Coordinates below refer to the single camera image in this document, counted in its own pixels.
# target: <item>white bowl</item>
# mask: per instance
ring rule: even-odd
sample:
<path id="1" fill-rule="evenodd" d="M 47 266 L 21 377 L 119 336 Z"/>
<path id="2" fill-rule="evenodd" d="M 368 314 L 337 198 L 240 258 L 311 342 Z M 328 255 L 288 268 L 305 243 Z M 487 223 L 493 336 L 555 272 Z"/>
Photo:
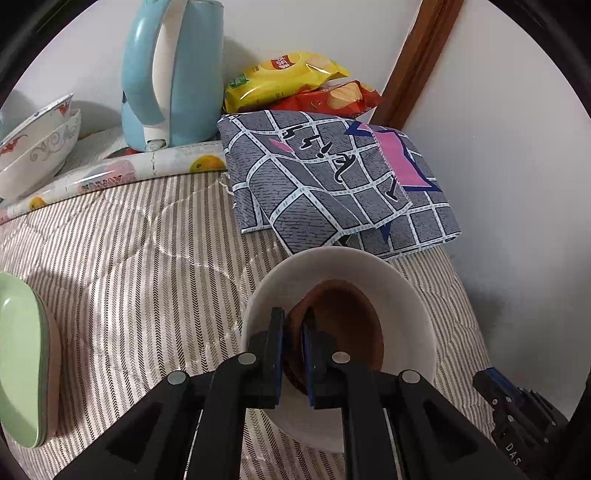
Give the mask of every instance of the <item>white bowl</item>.
<path id="1" fill-rule="evenodd" d="M 8 167 L 70 117 L 70 93 L 31 115 L 0 143 L 0 170 Z"/>
<path id="2" fill-rule="evenodd" d="M 273 268 L 256 288 L 244 313 L 241 350 L 247 350 L 253 334 L 267 329 L 273 307 L 282 307 L 287 314 L 314 286 L 330 278 L 352 283 L 374 306 L 384 336 L 382 371 L 398 374 L 410 368 L 432 383 L 437 346 L 420 297 L 394 267 L 349 247 L 312 248 Z M 279 405 L 265 412 L 277 427 L 305 445 L 344 451 L 340 409 L 312 409 L 308 397 L 285 375 Z"/>
<path id="3" fill-rule="evenodd" d="M 55 131 L 9 166 L 0 167 L 0 197 L 14 200 L 43 186 L 64 166 L 79 133 L 80 109 L 74 109 L 72 116 Z"/>

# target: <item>potato chip bag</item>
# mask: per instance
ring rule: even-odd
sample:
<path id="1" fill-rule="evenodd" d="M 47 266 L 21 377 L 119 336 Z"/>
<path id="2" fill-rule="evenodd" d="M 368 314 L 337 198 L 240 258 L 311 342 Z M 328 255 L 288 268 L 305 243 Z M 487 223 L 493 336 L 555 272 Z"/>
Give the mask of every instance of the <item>potato chip bag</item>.
<path id="1" fill-rule="evenodd" d="M 227 113 L 248 112 L 300 92 L 316 90 L 349 72 L 325 56 L 289 53 L 252 67 L 231 80 L 224 94 Z"/>
<path id="2" fill-rule="evenodd" d="M 323 85 L 314 92 L 296 93 L 273 103 L 268 108 L 357 118 L 378 106 L 381 100 L 375 89 L 354 80 L 341 85 Z"/>

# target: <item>mattress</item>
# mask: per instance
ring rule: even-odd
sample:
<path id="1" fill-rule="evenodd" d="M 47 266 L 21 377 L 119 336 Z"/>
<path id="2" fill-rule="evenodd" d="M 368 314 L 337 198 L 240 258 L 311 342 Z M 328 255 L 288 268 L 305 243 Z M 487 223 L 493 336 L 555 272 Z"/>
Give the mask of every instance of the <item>mattress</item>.
<path id="1" fill-rule="evenodd" d="M 50 479 L 169 372 L 215 369 L 239 352 L 242 312 L 286 258 L 271 231 L 241 235 L 225 173 L 151 179 L 75 197 L 0 226 L 0 270 L 25 280 L 62 341 L 59 423 L 36 449 L 9 448 Z M 489 366 L 466 292 L 441 247 L 391 260 L 425 302 L 437 338 L 435 386 L 485 434 L 472 387 Z M 309 448 L 246 412 L 241 478 L 340 479 L 342 455 Z"/>

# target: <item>green plate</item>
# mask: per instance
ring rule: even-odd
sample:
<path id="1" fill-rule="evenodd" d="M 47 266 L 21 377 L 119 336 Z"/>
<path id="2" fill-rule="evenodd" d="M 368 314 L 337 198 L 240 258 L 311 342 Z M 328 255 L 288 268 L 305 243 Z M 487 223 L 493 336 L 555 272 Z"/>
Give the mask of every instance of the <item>green plate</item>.
<path id="1" fill-rule="evenodd" d="M 40 445 L 46 430 L 40 395 L 47 369 L 45 322 L 30 287 L 0 273 L 0 421 L 26 448 Z"/>

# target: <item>orange print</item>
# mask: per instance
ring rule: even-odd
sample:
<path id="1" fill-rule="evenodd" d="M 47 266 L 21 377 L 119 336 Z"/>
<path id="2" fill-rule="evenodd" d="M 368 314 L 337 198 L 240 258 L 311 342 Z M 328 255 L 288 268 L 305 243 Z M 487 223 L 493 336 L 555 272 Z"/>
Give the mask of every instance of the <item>orange print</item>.
<path id="1" fill-rule="evenodd" d="M 57 109 L 60 111 L 60 113 L 62 115 L 65 115 L 66 112 L 68 111 L 68 106 L 69 106 L 69 103 L 65 102 L 65 103 L 62 103 L 61 105 L 58 105 Z"/>
<path id="2" fill-rule="evenodd" d="M 2 147 L 2 150 L 0 150 L 0 155 L 2 155 L 3 153 L 10 153 L 14 151 L 14 149 L 17 147 L 18 141 L 22 137 L 28 137 L 28 135 L 21 135 L 20 137 L 16 137 L 14 140 L 8 142 L 6 145 Z"/>

